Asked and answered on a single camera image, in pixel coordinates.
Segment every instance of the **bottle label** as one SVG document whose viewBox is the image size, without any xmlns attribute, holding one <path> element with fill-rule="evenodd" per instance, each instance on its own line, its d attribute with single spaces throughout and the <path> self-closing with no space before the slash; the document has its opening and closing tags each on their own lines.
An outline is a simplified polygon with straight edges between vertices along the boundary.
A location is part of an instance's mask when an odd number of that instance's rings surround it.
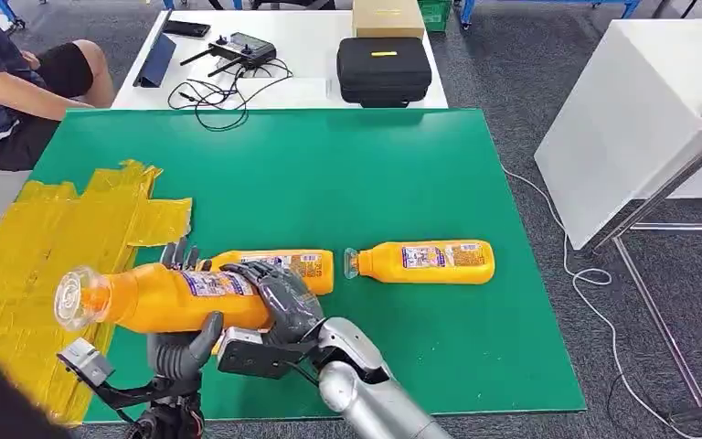
<svg viewBox="0 0 702 439">
<path fill-rule="evenodd" d="M 181 272 L 196 297 L 219 297 L 227 294 L 254 295 L 249 281 L 229 272 Z"/>
<path fill-rule="evenodd" d="M 405 268 L 473 267 L 485 263 L 480 244 L 445 244 L 402 247 Z"/>
<path fill-rule="evenodd" d="M 300 277 L 322 277 L 322 255 L 319 253 L 283 254 L 247 254 L 241 262 L 261 261 L 281 268 L 289 268 Z"/>
</svg>

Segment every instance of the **white cable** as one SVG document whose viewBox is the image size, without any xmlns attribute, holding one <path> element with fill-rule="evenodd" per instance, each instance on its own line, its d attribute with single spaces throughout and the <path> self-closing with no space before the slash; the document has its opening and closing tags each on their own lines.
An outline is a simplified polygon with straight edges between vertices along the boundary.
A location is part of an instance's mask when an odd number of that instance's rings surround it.
<svg viewBox="0 0 702 439">
<path fill-rule="evenodd" d="M 631 396 L 636 400 L 636 402 L 639 402 L 639 404 L 642 407 L 644 407 L 649 413 L 651 413 L 655 417 L 655 419 L 666 424 L 669 428 L 674 430 L 680 436 L 684 437 L 685 439 L 702 439 L 702 436 L 691 436 L 690 434 L 686 434 L 686 433 L 682 432 L 681 430 L 679 430 L 678 428 L 676 428 L 673 424 L 671 424 L 666 419 L 664 419 L 663 416 L 661 416 L 655 410 L 650 408 L 650 406 L 647 405 L 642 400 L 642 398 L 639 398 L 639 395 L 637 395 L 636 392 L 633 391 L 633 389 L 631 389 L 631 385 L 628 383 L 628 380 L 625 378 L 625 372 L 623 371 L 622 365 L 620 364 L 620 358 L 618 357 L 617 330 L 615 329 L 615 325 L 613 325 L 612 322 L 607 317 L 605 317 L 602 313 L 600 313 L 599 310 L 596 309 L 593 306 L 593 304 L 590 303 L 590 301 L 585 297 L 585 295 L 583 295 L 582 291 L 580 291 L 580 289 L 577 286 L 578 280 L 581 280 L 581 281 L 586 282 L 586 283 L 591 284 L 591 285 L 597 285 L 597 286 L 609 285 L 612 283 L 612 275 L 609 274 L 607 271 L 602 270 L 601 268 L 586 268 L 586 269 L 580 270 L 576 273 L 572 272 L 569 269 L 569 266 L 567 265 L 567 260 L 568 260 L 568 256 L 569 256 L 569 248 L 567 247 L 567 242 L 568 242 L 569 238 L 567 237 L 567 231 L 566 231 L 566 229 L 564 229 L 563 223 L 561 223 L 561 221 L 558 219 L 558 215 L 556 215 L 556 210 L 555 210 L 555 208 L 553 208 L 553 203 L 552 203 L 552 201 L 550 201 L 550 197 L 548 197 L 548 195 L 545 194 L 545 192 L 542 189 L 537 187 L 537 185 L 535 185 L 531 181 L 527 180 L 524 177 L 521 177 L 518 174 L 515 174 L 513 172 L 508 171 L 504 165 L 502 165 L 502 170 L 505 171 L 505 174 L 507 174 L 511 177 L 517 178 L 517 179 L 523 181 L 524 183 L 526 183 L 527 185 L 531 186 L 548 203 L 548 209 L 550 209 L 550 215 L 553 217 L 553 220 L 556 221 L 556 224 L 558 224 L 558 226 L 564 232 L 564 271 L 571 276 L 571 286 L 574 288 L 574 291 L 576 291 L 577 294 L 580 296 L 580 299 L 582 299 L 582 301 L 585 302 L 585 305 L 587 305 L 588 308 L 590 308 L 590 310 L 593 311 L 593 314 L 598 316 L 612 330 L 612 356 L 614 357 L 615 367 L 617 368 L 618 373 L 620 374 L 620 377 L 621 377 L 623 385 L 625 386 L 625 389 L 628 391 L 629 394 L 631 394 Z M 599 281 L 599 280 L 595 280 L 595 279 L 590 279 L 590 277 L 585 276 L 585 274 L 587 274 L 587 273 L 601 274 L 603 276 L 606 276 L 606 280 Z"/>
</svg>

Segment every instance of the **carpet floor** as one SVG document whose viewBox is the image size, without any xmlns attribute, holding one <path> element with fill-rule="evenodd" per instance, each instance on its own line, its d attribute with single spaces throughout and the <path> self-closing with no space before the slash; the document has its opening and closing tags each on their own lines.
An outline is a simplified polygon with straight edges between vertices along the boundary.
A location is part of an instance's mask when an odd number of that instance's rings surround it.
<svg viewBox="0 0 702 439">
<path fill-rule="evenodd" d="M 28 29 L 13 35 L 21 48 L 40 51 L 87 38 L 109 57 L 115 85 L 122 84 L 161 2 L 136 0 L 13 0 Z M 645 0 L 635 16 L 648 17 L 656 3 Z M 190 8 L 207 8 L 190 0 Z M 461 30 L 451 14 L 444 34 L 430 34 L 451 107 L 480 107 L 502 162 L 544 187 L 533 160 L 549 128 L 621 6 L 546 5 L 528 2 L 479 4 L 473 25 Z M 521 218 L 537 258 L 551 304 L 585 394 L 588 410 L 573 414 L 468 415 L 440 418 L 457 438 L 673 438 L 671 430 L 645 412 L 620 386 L 608 401 L 617 375 L 611 333 L 572 290 L 561 268 L 563 235 L 544 200 L 530 187 L 510 180 Z M 665 220 L 702 219 L 702 200 L 666 203 L 655 212 Z M 702 387 L 702 235 L 670 236 L 632 232 L 625 237 L 664 318 L 679 340 Z M 583 288 L 618 329 L 620 358 L 635 389 L 661 412 L 692 405 L 675 363 L 647 317 L 644 303 L 618 253 L 573 254 L 570 266 L 600 266 L 614 278 L 607 287 Z M 682 427 L 702 435 L 702 422 Z M 80 437 L 118 437 L 119 424 L 88 425 Z M 207 437 L 352 437 L 341 421 L 211 422 Z"/>
</svg>

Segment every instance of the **blue table leg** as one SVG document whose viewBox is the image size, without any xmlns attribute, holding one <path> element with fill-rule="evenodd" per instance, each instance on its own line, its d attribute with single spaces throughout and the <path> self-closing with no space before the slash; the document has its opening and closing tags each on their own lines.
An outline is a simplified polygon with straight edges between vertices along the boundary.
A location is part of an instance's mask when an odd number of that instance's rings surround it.
<svg viewBox="0 0 702 439">
<path fill-rule="evenodd" d="M 474 8 L 474 0 L 464 0 L 464 9 L 462 9 L 462 26 L 466 29 L 472 23 L 470 22 L 470 17 L 472 16 L 472 10 Z"/>
<path fill-rule="evenodd" d="M 640 0 L 625 2 L 625 11 L 623 11 L 621 18 L 630 18 L 633 11 L 636 10 L 636 7 L 639 5 L 639 2 Z"/>
<path fill-rule="evenodd" d="M 12 7 L 6 2 L 6 0 L 0 0 L 0 9 L 10 22 L 15 23 L 17 21 L 15 11 L 12 10 Z"/>
</svg>

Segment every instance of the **yellow tape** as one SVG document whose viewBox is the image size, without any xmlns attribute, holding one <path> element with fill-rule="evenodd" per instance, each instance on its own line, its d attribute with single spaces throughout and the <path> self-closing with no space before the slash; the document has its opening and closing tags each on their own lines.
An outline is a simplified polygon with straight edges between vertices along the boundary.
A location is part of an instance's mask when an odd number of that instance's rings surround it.
<svg viewBox="0 0 702 439">
<path fill-rule="evenodd" d="M 117 273 L 134 246 L 176 241 L 189 231 L 191 199 L 150 200 L 160 169 L 135 161 L 98 169 L 77 197 L 72 184 L 29 181 L 0 222 L 0 367 L 57 422 L 79 423 L 90 391 L 55 354 L 76 337 L 101 352 L 113 326 L 66 332 L 53 315 L 55 287 L 76 265 Z"/>
</svg>

